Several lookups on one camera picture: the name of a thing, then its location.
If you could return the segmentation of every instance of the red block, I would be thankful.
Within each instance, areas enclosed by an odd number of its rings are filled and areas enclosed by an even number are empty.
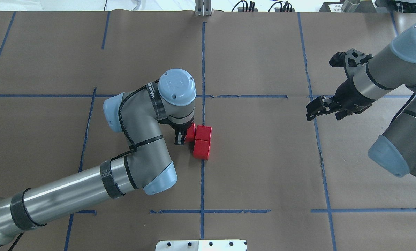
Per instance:
[[[195,124],[192,123],[191,127],[186,130],[186,136],[184,137],[185,142],[195,141]]]
[[[209,149],[211,147],[211,142],[204,140],[195,140],[194,151],[192,155],[197,159],[208,159],[209,158]]]
[[[195,139],[211,141],[211,130],[212,127],[207,127],[206,125],[198,125],[197,133],[195,134]]]

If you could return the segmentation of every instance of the cable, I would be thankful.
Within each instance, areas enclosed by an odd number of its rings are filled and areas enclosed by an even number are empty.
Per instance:
[[[134,153],[134,152],[135,152],[135,149],[129,150],[129,151],[124,152],[124,153],[122,153],[122,154],[120,154],[120,155],[118,155],[116,157],[113,157],[112,159],[110,159],[110,161],[114,161],[115,159],[119,159],[120,157],[124,157],[127,154],[131,154],[131,153]]]
[[[245,11],[246,9],[248,9],[248,3],[245,0],[239,1],[238,3],[236,3],[236,5],[234,5],[233,9],[231,11],[234,11],[234,9],[237,7],[237,5],[239,5],[240,3],[245,3],[245,5],[247,5],[246,7],[243,7],[243,11]]]
[[[282,9],[282,2],[276,2],[276,3],[273,3],[273,5],[268,9],[268,12],[270,12],[271,8],[273,8],[273,6],[278,4],[278,3],[281,4],[281,9]]]
[[[118,108],[118,119],[120,120],[121,130],[125,134],[125,136],[128,139],[128,141],[132,144],[132,147],[133,147],[134,151],[136,151],[136,146],[135,146],[134,141],[132,140],[132,138],[130,137],[129,133],[126,130],[126,127],[125,127],[124,122],[123,122],[123,117],[121,116],[121,110],[123,109],[123,106],[125,105],[125,103],[126,103],[126,101],[128,99],[130,99],[132,96],[134,96],[135,94],[137,94],[138,92],[140,92],[140,91],[142,91],[144,89],[146,89],[146,86],[143,86],[140,89],[138,89],[138,90],[132,92],[131,94],[129,94],[127,97],[125,97],[123,99],[123,101],[120,104],[120,107]]]
[[[270,12],[271,8],[277,3],[281,4],[281,8],[279,8],[280,12],[290,12],[293,10],[293,6],[288,1],[279,1],[279,0],[271,0],[271,1],[275,1],[276,3],[273,3],[273,5],[268,10],[268,12]]]
[[[11,245],[10,249],[8,249],[8,251],[13,250],[13,248],[18,243],[18,241],[20,240],[20,238],[22,238],[22,235],[23,235],[23,233],[20,233],[20,235],[17,236],[17,238],[15,239],[15,241],[13,242],[13,244]]]
[[[413,93],[411,95],[411,97],[408,99],[408,101],[402,106],[402,108],[400,108],[400,110],[392,118],[391,123],[389,123],[389,125],[391,125],[394,122],[394,120],[397,119],[397,117],[400,115],[400,113],[402,113],[402,111],[412,102],[412,100],[414,99],[415,95],[416,95],[416,93]]]
[[[250,1],[250,7],[248,8],[248,11],[254,11],[254,4],[255,2]]]

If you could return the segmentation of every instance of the metal bracket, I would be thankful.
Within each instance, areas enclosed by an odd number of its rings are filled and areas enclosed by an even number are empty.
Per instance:
[[[159,241],[155,251],[246,251],[245,240]]]
[[[196,16],[211,16],[211,0],[195,0]]]

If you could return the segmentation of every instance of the metal tube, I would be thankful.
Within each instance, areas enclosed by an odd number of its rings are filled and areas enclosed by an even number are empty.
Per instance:
[[[382,86],[395,89],[402,84],[416,84],[416,64],[394,55],[389,45],[369,60],[369,72]]]
[[[23,201],[31,219],[46,224],[109,199],[97,166],[31,189]]]
[[[358,5],[360,4],[360,0],[345,0],[343,5],[341,6],[341,10],[343,12],[354,12]]]

